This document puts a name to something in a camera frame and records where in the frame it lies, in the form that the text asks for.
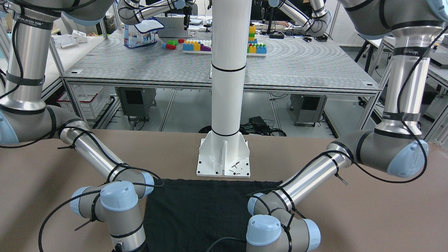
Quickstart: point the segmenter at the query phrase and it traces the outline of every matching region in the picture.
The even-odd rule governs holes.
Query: plastic basket
[[[96,119],[103,107],[110,99],[107,88],[102,86],[76,85],[73,87],[78,93],[78,104],[87,119]],[[64,109],[75,112],[69,95],[64,92],[56,102]]]

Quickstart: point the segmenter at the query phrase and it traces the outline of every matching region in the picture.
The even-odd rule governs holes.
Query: white box
[[[78,43],[87,43],[87,35],[84,32],[73,30],[72,37],[75,38]]]

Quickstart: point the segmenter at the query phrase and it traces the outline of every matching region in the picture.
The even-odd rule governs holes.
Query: black cloth
[[[281,182],[170,180],[148,196],[143,221],[151,252],[205,252],[222,237],[246,240],[254,191]],[[243,252],[246,244],[226,240],[210,252]]]

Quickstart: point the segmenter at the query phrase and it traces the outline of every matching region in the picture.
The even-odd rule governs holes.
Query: desk
[[[210,179],[195,175],[203,134],[94,132],[124,161],[163,178]],[[239,180],[286,180],[331,142],[255,135],[245,138],[252,177]],[[37,252],[39,228],[47,214],[76,189],[103,183],[104,178],[74,150],[56,149],[61,146],[61,141],[52,139],[22,149],[0,149],[0,242],[4,250]],[[297,207],[321,229],[322,244],[315,251],[445,251],[448,153],[432,144],[430,149],[427,172],[412,183],[387,184],[352,166],[340,171],[349,186],[335,177],[308,195]],[[385,178],[383,173],[373,173]],[[46,226],[44,251],[110,251],[106,224],[95,222],[73,231],[85,221],[68,206],[62,208]]]
[[[211,33],[194,39],[211,39]],[[268,56],[247,58],[245,91],[372,97],[357,128],[364,127],[380,88],[337,44],[257,39],[267,44]],[[211,55],[162,49],[165,40],[129,49],[123,46],[123,30],[117,30],[62,78],[70,85],[210,90]]]
[[[385,49],[393,51],[394,48],[395,48],[395,38],[394,37],[385,37],[384,39],[381,40],[381,43],[378,46],[378,50],[377,50],[375,58],[373,60],[374,67],[369,70],[369,75],[372,75],[375,66],[378,65],[383,51]],[[439,46],[437,51],[438,52],[448,52],[448,48]],[[381,80],[381,83],[385,84],[388,81],[389,71],[390,71],[390,64],[386,68],[386,73],[384,74],[383,79]],[[434,64],[433,62],[430,62],[427,76],[433,78],[435,81],[437,81],[440,85],[444,86],[445,88],[448,88],[448,69],[442,69],[439,66],[437,66],[436,64]],[[429,131],[424,135],[424,139],[426,141],[432,140],[435,137],[436,132],[439,130],[440,126],[444,123],[444,118],[446,118],[447,116],[448,116],[448,104],[445,106],[445,108],[442,110],[442,112],[438,115],[438,117],[435,118]]]

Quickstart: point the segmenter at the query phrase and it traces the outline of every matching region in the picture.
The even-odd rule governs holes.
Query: laptop
[[[189,31],[184,30],[184,17],[157,17],[165,28],[157,30],[159,38],[188,38]]]

